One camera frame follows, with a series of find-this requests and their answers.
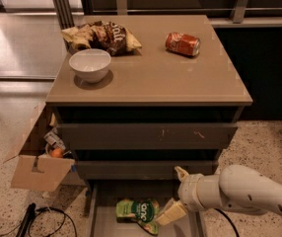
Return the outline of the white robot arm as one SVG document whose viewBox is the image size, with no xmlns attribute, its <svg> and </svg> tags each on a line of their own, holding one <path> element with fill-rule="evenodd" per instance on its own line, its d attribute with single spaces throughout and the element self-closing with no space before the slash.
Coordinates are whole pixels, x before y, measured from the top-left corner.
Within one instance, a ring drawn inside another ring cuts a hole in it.
<svg viewBox="0 0 282 237">
<path fill-rule="evenodd" d="M 176 166 L 179 200 L 171 198 L 155 221 L 165 226 L 190 212 L 210 208 L 243 214 L 282 216 L 282 185 L 242 165 L 230 165 L 219 175 L 188 174 Z"/>
</svg>

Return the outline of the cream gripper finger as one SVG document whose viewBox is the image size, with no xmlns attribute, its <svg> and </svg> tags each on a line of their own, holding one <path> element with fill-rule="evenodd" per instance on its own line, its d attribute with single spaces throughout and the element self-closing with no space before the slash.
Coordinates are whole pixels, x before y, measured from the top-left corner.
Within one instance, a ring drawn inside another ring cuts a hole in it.
<svg viewBox="0 0 282 237">
<path fill-rule="evenodd" d="M 160 226 L 168 225 L 186 216 L 187 210 L 180 200 L 171 198 L 155 217 Z"/>
<path fill-rule="evenodd" d="M 181 166 L 175 166 L 176 174 L 178 179 L 183 182 L 188 176 L 188 172 L 181 168 Z"/>
</svg>

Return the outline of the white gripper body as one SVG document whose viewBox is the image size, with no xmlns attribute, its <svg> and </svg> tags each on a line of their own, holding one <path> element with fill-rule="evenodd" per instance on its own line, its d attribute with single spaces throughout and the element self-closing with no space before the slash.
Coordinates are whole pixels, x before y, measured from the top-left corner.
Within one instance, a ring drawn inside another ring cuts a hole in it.
<svg viewBox="0 0 282 237">
<path fill-rule="evenodd" d="M 178 188 L 180 201 L 189 211 L 203 211 L 221 205 L 219 176 L 188 175 Z"/>
</svg>

